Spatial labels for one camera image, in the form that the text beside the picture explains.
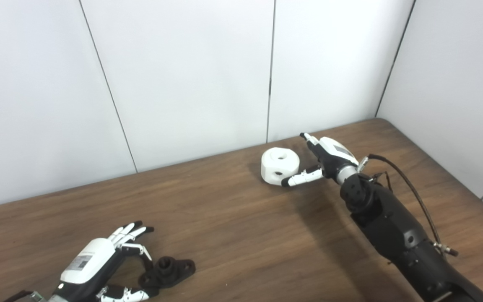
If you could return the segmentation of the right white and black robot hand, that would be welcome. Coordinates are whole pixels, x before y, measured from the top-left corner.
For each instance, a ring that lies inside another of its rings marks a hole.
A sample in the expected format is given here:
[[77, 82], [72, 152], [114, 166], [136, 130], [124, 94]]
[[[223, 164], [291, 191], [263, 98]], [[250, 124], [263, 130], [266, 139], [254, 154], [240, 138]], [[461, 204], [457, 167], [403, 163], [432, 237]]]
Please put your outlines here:
[[281, 180], [282, 187], [294, 187], [319, 179], [332, 179], [343, 185], [350, 176], [358, 174], [359, 162], [355, 156], [341, 143], [327, 136], [317, 139], [309, 133], [301, 133], [308, 149], [317, 158], [318, 164], [298, 174]]

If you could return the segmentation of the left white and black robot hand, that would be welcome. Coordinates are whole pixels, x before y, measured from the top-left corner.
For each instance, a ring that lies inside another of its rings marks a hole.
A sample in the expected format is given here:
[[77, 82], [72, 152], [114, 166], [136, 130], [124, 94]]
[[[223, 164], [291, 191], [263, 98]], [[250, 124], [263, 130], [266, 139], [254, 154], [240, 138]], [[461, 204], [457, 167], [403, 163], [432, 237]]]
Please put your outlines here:
[[153, 227], [142, 221], [117, 228], [109, 237], [90, 241], [65, 268], [49, 302], [142, 302], [150, 299], [157, 290], [109, 285], [109, 280], [126, 258], [138, 256], [146, 270], [153, 260], [144, 245], [136, 243]]

